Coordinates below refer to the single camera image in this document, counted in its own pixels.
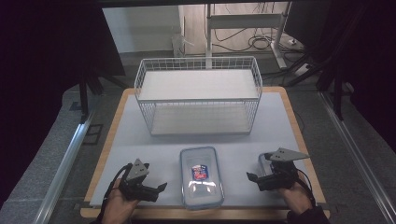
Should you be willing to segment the aluminium floor rail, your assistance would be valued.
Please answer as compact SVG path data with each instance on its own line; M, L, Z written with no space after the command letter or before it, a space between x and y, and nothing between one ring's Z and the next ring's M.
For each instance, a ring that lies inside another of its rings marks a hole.
M367 160L363 157L360 148L356 144L346 124L341 121L333 111L333 103L331 98L323 92L319 92L318 96L322 100L330 118L335 126L337 132L339 132L348 153L351 155L352 160L356 164L361 176L373 195L375 202L381 211L383 217L388 224L396 224L396 206L393 204L389 195L385 191L383 185L376 178L375 173L369 166Z
M75 130L74 135L70 141L70 144L68 145L68 148L64 153L64 157L60 162L57 172L49 185L49 189L47 190L47 193L35 215L33 224L49 223L56 203L58 202L60 195L63 191L67 177L69 176L70 171L73 167L80 146L82 145L84 136L92 122L92 116L93 113L84 116L84 120L78 124L77 129Z

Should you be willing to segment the person's right hand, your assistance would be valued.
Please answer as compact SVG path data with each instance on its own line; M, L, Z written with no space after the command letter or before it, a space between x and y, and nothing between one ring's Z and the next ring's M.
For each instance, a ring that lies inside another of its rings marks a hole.
M288 208L296 215L301 215L308 209L312 209L313 205L308 198L305 189L297 182L289 189L278 189L278 193L282 196Z

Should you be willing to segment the white wire two-tier rack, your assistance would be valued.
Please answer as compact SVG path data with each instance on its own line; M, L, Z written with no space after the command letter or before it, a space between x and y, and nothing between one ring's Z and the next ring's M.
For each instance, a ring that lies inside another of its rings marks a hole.
M134 94L153 135L245 134L255 121L262 76L253 57L144 59Z

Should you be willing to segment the large clear food container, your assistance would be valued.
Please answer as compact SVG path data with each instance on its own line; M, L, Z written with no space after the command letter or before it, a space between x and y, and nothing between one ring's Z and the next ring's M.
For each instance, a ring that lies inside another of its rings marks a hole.
M224 192L217 151L213 147L185 148L180 151L179 161L185 208L203 210L221 206Z

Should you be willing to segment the white metal desk frame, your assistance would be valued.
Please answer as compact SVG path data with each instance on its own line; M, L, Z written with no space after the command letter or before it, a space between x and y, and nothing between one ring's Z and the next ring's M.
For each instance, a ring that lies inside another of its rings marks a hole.
M291 2L288 2L279 14L214 15L211 13L211 5L206 4L205 56L212 56L212 31L214 29L276 28L276 37L270 42L270 48L276 58L278 67L285 70L287 66L280 53L279 44L290 12L290 6Z

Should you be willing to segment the black metal stand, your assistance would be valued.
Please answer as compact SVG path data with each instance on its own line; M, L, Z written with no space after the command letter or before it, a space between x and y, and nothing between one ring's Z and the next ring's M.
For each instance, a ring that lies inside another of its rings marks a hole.
M319 91L326 91L333 86L332 92L332 109L337 118L343 120L342 115L342 97L345 95L343 91L343 73L341 67L326 68L320 75L316 84Z
M78 87L81 104L80 122L84 123L90 115L88 104L88 90L90 90L94 95L100 95L103 93L103 86L97 75L83 75L80 79Z

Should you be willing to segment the pale grey table mat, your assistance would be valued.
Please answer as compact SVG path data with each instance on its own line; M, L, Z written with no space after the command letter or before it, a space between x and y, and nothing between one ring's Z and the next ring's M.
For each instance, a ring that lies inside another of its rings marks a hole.
M306 153L297 142L291 117L278 92L262 95L257 116L249 134L164 135L149 134L135 97L130 94L122 109L106 165L94 188L91 205L102 203L104 194L116 172L125 164L140 159L149 164L144 184L167 187L155 203L181 205L181 169L179 153L184 148L213 147L218 154L219 172L224 192L223 206L272 206L284 202L272 191L260 191L249 181L247 173L260 171L258 158L264 152L281 147Z

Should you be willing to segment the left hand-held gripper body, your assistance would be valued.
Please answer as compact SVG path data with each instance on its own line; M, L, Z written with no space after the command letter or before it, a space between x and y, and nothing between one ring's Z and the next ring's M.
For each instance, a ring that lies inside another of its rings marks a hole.
M128 201L145 201L148 194L158 194L159 191L143 185L144 179L149 174L149 164L136 159L121 178L119 190Z

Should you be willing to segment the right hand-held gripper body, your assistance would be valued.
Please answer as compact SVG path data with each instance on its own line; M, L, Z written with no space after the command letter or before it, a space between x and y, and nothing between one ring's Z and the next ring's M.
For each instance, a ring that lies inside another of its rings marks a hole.
M280 147L277 151L271 153L270 161L272 162L273 174L261 176L259 184L267 184L273 189L289 189L299 178L297 168L294 164L297 160L307 159L308 155L299 151L294 151Z

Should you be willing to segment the person's left hand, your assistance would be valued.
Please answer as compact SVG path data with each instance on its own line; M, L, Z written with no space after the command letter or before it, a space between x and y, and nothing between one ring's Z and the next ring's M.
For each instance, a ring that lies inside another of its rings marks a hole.
M138 200L126 200L119 190L119 184L120 180L117 179L111 188L101 224L127 224L139 204Z

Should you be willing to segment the white power strip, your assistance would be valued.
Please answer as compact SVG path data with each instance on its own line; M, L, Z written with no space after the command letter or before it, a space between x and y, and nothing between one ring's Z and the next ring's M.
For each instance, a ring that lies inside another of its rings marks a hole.
M307 72L310 68L311 68L311 65L310 65L310 64L304 63L300 68L298 68L298 69L294 72L294 75L298 77L298 76L304 74L305 72Z

